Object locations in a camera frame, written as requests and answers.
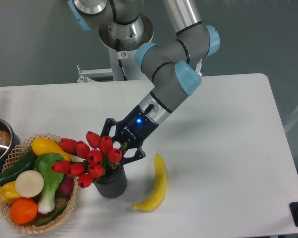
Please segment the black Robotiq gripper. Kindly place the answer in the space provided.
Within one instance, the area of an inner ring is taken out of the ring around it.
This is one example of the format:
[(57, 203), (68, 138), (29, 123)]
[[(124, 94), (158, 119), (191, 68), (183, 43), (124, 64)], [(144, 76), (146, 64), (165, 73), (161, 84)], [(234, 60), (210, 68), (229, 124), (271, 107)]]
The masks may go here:
[(123, 156), (121, 164), (129, 164), (143, 159), (146, 154), (142, 149), (143, 142), (151, 135), (159, 126), (158, 123), (149, 118), (149, 112), (154, 109), (154, 104), (149, 104), (143, 111), (140, 105), (133, 110), (121, 121), (117, 122), (113, 118), (107, 118), (102, 128), (101, 137), (109, 136), (110, 130), (116, 126), (114, 141), (123, 144), (127, 142), (127, 148), (136, 148), (132, 157)]

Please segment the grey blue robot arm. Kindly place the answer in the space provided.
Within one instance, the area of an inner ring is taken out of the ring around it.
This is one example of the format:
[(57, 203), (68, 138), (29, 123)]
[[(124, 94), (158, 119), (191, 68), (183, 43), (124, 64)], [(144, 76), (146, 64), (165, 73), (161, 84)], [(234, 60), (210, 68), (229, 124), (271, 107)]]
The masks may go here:
[(82, 29), (99, 30), (114, 80), (147, 78), (154, 85), (123, 120), (107, 119), (101, 132), (115, 127), (113, 141), (135, 149), (123, 164), (142, 159), (146, 138), (201, 84), (201, 62), (219, 49), (218, 32), (203, 24), (193, 0), (164, 1), (177, 37), (165, 47), (152, 42), (152, 22), (135, 0), (70, 0), (68, 6)]

